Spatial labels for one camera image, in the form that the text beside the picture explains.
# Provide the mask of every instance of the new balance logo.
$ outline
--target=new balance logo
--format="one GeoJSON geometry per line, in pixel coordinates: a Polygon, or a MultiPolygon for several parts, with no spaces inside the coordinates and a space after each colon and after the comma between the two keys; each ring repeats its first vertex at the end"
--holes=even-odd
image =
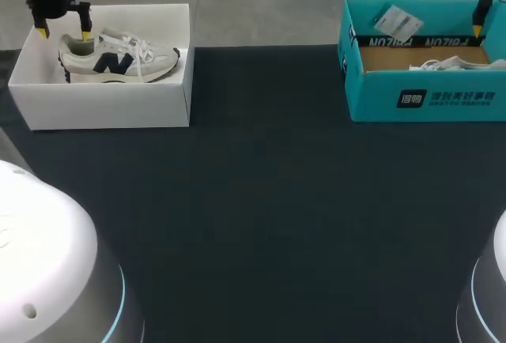
{"type": "Polygon", "coordinates": [[[93,70],[97,73],[103,73],[107,68],[109,68],[111,73],[124,75],[133,61],[134,58],[132,56],[125,54],[121,62],[119,62],[118,55],[116,53],[108,52],[100,56],[93,70]]]}

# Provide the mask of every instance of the black stripe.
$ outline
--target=black stripe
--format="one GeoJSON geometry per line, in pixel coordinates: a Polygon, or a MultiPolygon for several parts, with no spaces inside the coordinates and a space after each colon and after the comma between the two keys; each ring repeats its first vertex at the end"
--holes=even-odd
{"type": "Polygon", "coordinates": [[[116,53],[104,53],[96,62],[94,71],[103,73],[107,68],[114,74],[125,74],[134,61],[134,58],[128,53],[125,54],[121,62],[118,62],[118,55],[116,53]]]}
{"type": "Polygon", "coordinates": [[[405,43],[390,36],[357,35],[359,47],[479,47],[485,37],[479,36],[412,36],[405,43]]]}

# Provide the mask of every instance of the dark table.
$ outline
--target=dark table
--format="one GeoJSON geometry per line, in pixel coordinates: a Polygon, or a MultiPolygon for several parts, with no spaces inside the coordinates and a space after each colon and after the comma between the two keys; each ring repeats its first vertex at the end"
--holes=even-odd
{"type": "Polygon", "coordinates": [[[506,124],[354,124],[336,47],[198,49],[187,129],[33,133],[0,97],[119,257],[146,343],[454,342],[506,209],[506,124]]]}

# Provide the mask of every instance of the paper tag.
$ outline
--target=paper tag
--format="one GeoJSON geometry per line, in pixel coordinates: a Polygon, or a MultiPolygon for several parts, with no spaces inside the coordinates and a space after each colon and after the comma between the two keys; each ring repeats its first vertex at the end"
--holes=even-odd
{"type": "Polygon", "coordinates": [[[417,17],[409,15],[396,6],[391,6],[378,20],[374,28],[405,43],[417,33],[422,25],[424,25],[424,22],[417,17]]]}

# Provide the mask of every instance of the white sneaker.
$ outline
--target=white sneaker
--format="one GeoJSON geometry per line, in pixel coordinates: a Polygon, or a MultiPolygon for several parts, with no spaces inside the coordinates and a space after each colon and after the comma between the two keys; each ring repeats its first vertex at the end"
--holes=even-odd
{"type": "Polygon", "coordinates": [[[59,45],[67,82],[151,82],[176,66],[179,57],[176,48],[154,47],[109,29],[88,41],[64,35],[59,45]]]}
{"type": "Polygon", "coordinates": [[[411,66],[410,70],[506,70],[506,60],[496,60],[491,64],[473,64],[453,56],[443,61],[428,60],[422,66],[411,66]]]}

